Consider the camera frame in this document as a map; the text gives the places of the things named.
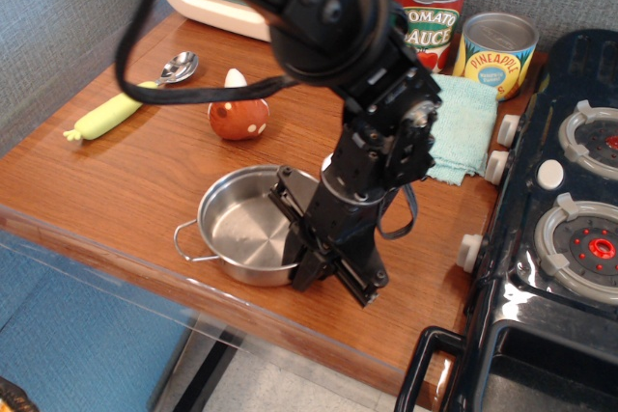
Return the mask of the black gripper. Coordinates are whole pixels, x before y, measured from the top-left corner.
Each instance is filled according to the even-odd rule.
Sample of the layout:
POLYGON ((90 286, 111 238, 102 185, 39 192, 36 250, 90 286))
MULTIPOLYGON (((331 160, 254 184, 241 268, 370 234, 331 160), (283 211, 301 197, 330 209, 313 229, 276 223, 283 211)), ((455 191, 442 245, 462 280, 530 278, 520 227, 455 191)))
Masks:
POLYGON ((389 277, 375 242, 386 192, 354 192, 323 173, 319 180, 281 166, 269 198, 290 220, 282 263, 297 264, 292 287, 306 291, 334 276, 363 307, 389 277))

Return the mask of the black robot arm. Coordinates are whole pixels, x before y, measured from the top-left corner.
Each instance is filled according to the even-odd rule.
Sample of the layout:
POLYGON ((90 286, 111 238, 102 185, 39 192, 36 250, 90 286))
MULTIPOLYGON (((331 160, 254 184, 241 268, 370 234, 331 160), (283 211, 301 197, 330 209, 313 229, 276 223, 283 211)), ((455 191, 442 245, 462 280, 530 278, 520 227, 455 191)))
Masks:
POLYGON ((283 260, 293 287, 335 276, 368 305, 388 282, 375 244, 382 216, 434 165, 438 85, 405 44, 391 0, 243 1, 264 17, 285 74, 344 103, 319 181, 283 166, 269 193, 290 222, 283 260))

